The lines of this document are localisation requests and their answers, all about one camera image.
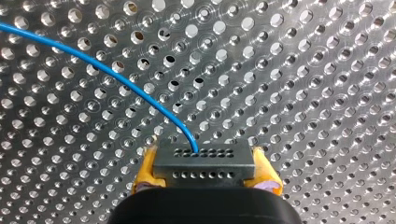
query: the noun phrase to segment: hole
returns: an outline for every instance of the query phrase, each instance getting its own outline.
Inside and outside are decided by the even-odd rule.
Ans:
[[[358,34],[355,37],[355,43],[357,45],[363,45],[367,41],[367,34]]]
[[[384,24],[384,19],[382,17],[377,17],[374,19],[373,24],[374,24],[375,28],[379,28]]]
[[[379,52],[379,48],[377,46],[372,46],[369,48],[369,56],[375,56]]]
[[[36,100],[32,96],[26,96],[23,98],[23,101],[27,106],[35,106],[36,105]]]
[[[22,16],[17,16],[14,20],[14,24],[16,27],[22,30],[26,30],[27,28],[29,28],[29,21]]]
[[[94,91],[95,97],[98,99],[105,99],[107,97],[107,93],[102,88],[98,88]]]
[[[391,1],[389,4],[389,11],[391,13],[396,13],[396,1]]]
[[[152,0],[151,6],[155,11],[161,12],[165,9],[166,4],[164,0]]]
[[[118,40],[114,35],[105,35],[104,43],[109,48],[114,48],[117,46]]]
[[[300,21],[302,23],[308,23],[309,21],[312,20],[313,17],[314,17],[314,14],[312,13],[311,10],[305,10],[300,15]]]
[[[387,42],[394,40],[395,37],[396,37],[396,30],[394,30],[394,29],[388,30],[384,34],[384,40]]]
[[[67,18],[73,23],[79,23],[82,21],[82,13],[78,9],[72,8],[69,10]]]
[[[91,48],[91,41],[88,38],[82,37],[78,40],[77,46],[81,50],[89,50]]]
[[[82,94],[79,91],[72,91],[70,92],[70,98],[74,101],[74,102],[79,102],[82,100]]]
[[[14,79],[14,82],[17,84],[26,83],[26,78],[21,73],[15,73],[14,76],[12,76],[12,77]]]
[[[242,20],[241,27],[245,31],[249,31],[254,26],[254,20],[250,17],[246,17]]]
[[[307,39],[301,40],[300,43],[298,44],[298,49],[302,52],[305,52],[310,48],[311,48],[311,42]]]
[[[272,18],[271,18],[271,25],[274,27],[278,27],[283,23],[283,16],[279,13],[276,13]]]
[[[283,50],[282,44],[277,43],[277,42],[274,43],[274,44],[271,46],[271,48],[270,48],[271,53],[274,54],[274,55],[279,54],[280,52],[282,52],[282,50]]]
[[[323,59],[323,53],[322,52],[316,52],[315,54],[314,54],[314,57],[312,58],[312,60],[315,62],[315,63],[319,63],[322,59]]]
[[[170,36],[171,36],[171,33],[170,33],[170,31],[169,31],[168,29],[166,29],[166,28],[161,28],[161,29],[158,31],[158,38],[160,38],[161,41],[166,41],[166,40],[168,40],[168,39],[170,38]]]
[[[134,44],[138,45],[138,44],[143,43],[144,36],[141,32],[134,31],[131,34],[131,40],[132,40],[132,42],[134,42]]]
[[[149,69],[149,60],[139,59],[139,61],[137,61],[137,67],[142,71],[148,70]]]
[[[230,172],[230,173],[227,174],[227,178],[232,179],[234,177],[235,177],[235,173],[234,172]]]
[[[133,2],[126,2],[123,10],[128,16],[133,16],[137,12],[137,5]]]
[[[64,67],[64,68],[62,68],[61,73],[62,73],[62,76],[63,76],[64,78],[73,78],[74,75],[75,75],[73,69],[71,69],[71,68],[69,68],[69,67]]]
[[[342,15],[343,9],[341,9],[340,7],[333,7],[332,9],[330,9],[329,18],[333,21],[338,20]]]
[[[95,10],[95,14],[99,19],[105,20],[110,16],[110,10],[104,5],[99,5]]]
[[[172,67],[175,64],[175,58],[173,56],[167,55],[163,58],[163,65],[166,67]]]
[[[192,7],[192,5],[194,5],[194,0],[181,0],[180,2],[184,8],[189,8]]]
[[[216,21],[213,25],[213,32],[215,32],[217,35],[221,35],[225,31],[225,28],[226,25],[224,21]]]
[[[378,62],[378,67],[380,68],[387,68],[391,63],[391,58],[389,57],[384,57],[379,60]]]
[[[235,6],[235,5],[231,5],[229,8],[228,8],[228,15],[230,16],[230,17],[234,17],[234,16],[236,16],[237,14],[238,14],[238,11],[239,11],[239,8],[238,8],[238,6]]]
[[[257,4],[257,6],[256,6],[256,10],[257,10],[259,13],[264,13],[267,9],[268,9],[268,3],[266,3],[266,2],[260,2],[260,3]]]
[[[342,49],[340,54],[338,55],[338,58],[342,61],[346,61],[350,58],[352,54],[352,49]]]
[[[49,81],[49,80],[50,80],[50,75],[49,75],[46,71],[44,71],[44,70],[39,70],[39,71],[37,72],[37,78],[38,78],[38,80],[40,80],[40,81],[46,82],[46,81]]]
[[[289,30],[286,32],[288,38],[293,38],[297,35],[297,30],[293,27],[289,28]]]
[[[198,174],[195,173],[195,172],[191,172],[190,177],[193,178],[193,179],[195,179],[195,178],[198,177]]]
[[[216,178],[216,173],[215,172],[210,172],[209,173],[209,178]]]
[[[38,57],[38,55],[40,55],[40,49],[33,44],[26,46],[26,52],[32,57]]]
[[[316,35],[321,35],[325,32],[326,27],[324,25],[319,25],[317,26],[317,28],[315,29],[315,34]]]
[[[115,61],[113,64],[111,64],[111,68],[113,69],[113,71],[121,73],[124,71],[125,66],[122,62]]]
[[[12,103],[11,100],[3,99],[3,100],[1,100],[1,106],[4,109],[10,109],[10,108],[14,107],[14,104]]]
[[[373,5],[371,5],[370,3],[364,3],[363,5],[361,5],[361,7],[359,7],[359,14],[363,17],[368,16],[373,10]]]
[[[14,51],[9,48],[2,48],[1,56],[6,60],[13,60],[15,58]]]
[[[173,172],[173,173],[172,173],[172,177],[173,177],[174,179],[178,179],[178,178],[180,177],[180,173],[179,173],[179,172]]]
[[[185,33],[189,38],[194,38],[196,35],[198,35],[198,27],[196,27],[194,24],[190,24],[186,27]]]

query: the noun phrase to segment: circular hole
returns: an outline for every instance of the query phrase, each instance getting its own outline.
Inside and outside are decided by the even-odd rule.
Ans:
[[[62,68],[61,73],[62,73],[62,76],[63,76],[64,78],[73,78],[74,75],[75,75],[73,69],[71,69],[70,67],[64,67],[64,68]]]
[[[216,178],[216,173],[215,172],[210,172],[209,173],[209,178]]]
[[[373,5],[370,3],[364,3],[359,7],[359,14],[363,17],[368,16],[373,10]]]
[[[17,16],[14,20],[14,24],[16,27],[22,30],[26,30],[27,28],[29,28],[29,21],[22,16]]]
[[[254,20],[250,17],[246,17],[242,20],[241,27],[245,31],[249,31],[254,26]]]
[[[134,42],[134,44],[138,45],[138,44],[143,43],[144,36],[141,32],[134,31],[131,34],[131,40],[132,40],[132,42]]]
[[[227,174],[227,178],[234,178],[235,177],[235,173],[234,172],[230,172]]]
[[[139,61],[137,61],[137,67],[142,71],[148,70],[149,69],[149,60],[139,59]]]
[[[161,12],[165,9],[166,4],[164,0],[152,0],[151,6],[155,11]]]
[[[257,10],[259,13],[264,13],[267,9],[268,9],[268,3],[266,3],[266,2],[260,2],[260,3],[257,4],[257,6],[256,6],[256,10]]]
[[[122,62],[115,61],[113,64],[111,64],[111,68],[113,69],[113,71],[121,73],[124,71],[125,65]]]
[[[163,58],[163,65],[166,67],[172,67],[175,64],[175,58],[173,56],[167,55]]]
[[[387,42],[390,42],[392,40],[394,40],[396,37],[396,30],[395,29],[391,29],[385,32],[384,34],[384,40]]]
[[[373,24],[374,24],[375,28],[379,28],[384,24],[384,19],[382,17],[377,17],[374,19]]]
[[[173,173],[172,173],[172,177],[173,177],[174,179],[178,179],[178,178],[180,177],[180,173],[179,173],[179,172],[173,172]]]
[[[105,99],[107,97],[107,93],[104,89],[98,88],[94,91],[95,97],[98,99]]]
[[[305,10],[300,15],[300,21],[303,23],[308,23],[309,21],[312,20],[313,17],[314,14],[312,13],[311,10]]]
[[[14,51],[9,48],[2,48],[1,56],[6,60],[13,60],[15,58]]]
[[[186,27],[186,36],[189,38],[194,38],[196,35],[198,35],[198,27],[196,25],[190,24]]]
[[[220,172],[218,174],[218,178],[220,178],[220,179],[225,178],[225,177],[226,177],[226,174],[224,172]]]
[[[72,91],[70,92],[70,98],[74,101],[74,102],[79,102],[82,100],[82,94],[79,91]]]
[[[38,57],[38,55],[40,55],[40,49],[33,44],[26,46],[26,52],[32,57]]]
[[[82,21],[82,13],[78,9],[72,8],[69,10],[67,18],[73,23],[79,23]]]
[[[166,29],[166,28],[161,28],[158,31],[158,38],[160,38],[161,41],[166,41],[171,37],[171,32]]]
[[[46,26],[53,26],[55,25],[55,17],[48,12],[44,12],[41,14],[41,22]]]
[[[326,31],[326,27],[324,25],[319,25],[317,26],[317,28],[315,29],[315,34],[316,35],[321,35]]]
[[[114,35],[105,35],[104,42],[109,48],[114,48],[117,46],[118,40]]]
[[[377,46],[372,46],[369,48],[369,56],[375,56],[379,52],[379,48]]]
[[[342,49],[338,58],[342,61],[346,61],[350,58],[352,54],[352,49]]]
[[[343,9],[341,9],[340,7],[333,7],[332,9],[330,9],[329,18],[333,21],[338,20],[341,15],[343,15]]]
[[[279,13],[276,13],[270,20],[270,23],[274,27],[278,27],[283,23],[283,16]]]
[[[123,10],[128,16],[133,16],[137,12],[137,5],[134,2],[126,2]]]
[[[293,38],[297,35],[297,30],[293,27],[289,28],[289,30],[286,32],[288,38]]]
[[[91,41],[88,38],[82,37],[78,40],[77,45],[81,50],[89,50],[91,48]]]
[[[99,5],[95,10],[95,14],[99,19],[105,20],[110,16],[110,10],[104,5]]]
[[[216,21],[215,24],[213,25],[213,31],[217,35],[221,35],[222,33],[224,33],[225,29],[226,29],[226,25],[224,21]]]

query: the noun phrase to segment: silver metal surface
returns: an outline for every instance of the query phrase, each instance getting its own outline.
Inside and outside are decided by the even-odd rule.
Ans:
[[[202,141],[262,146],[305,223],[396,221],[391,0],[2,0],[0,20],[84,50]],[[106,223],[176,127],[114,79],[0,34],[0,220]]]

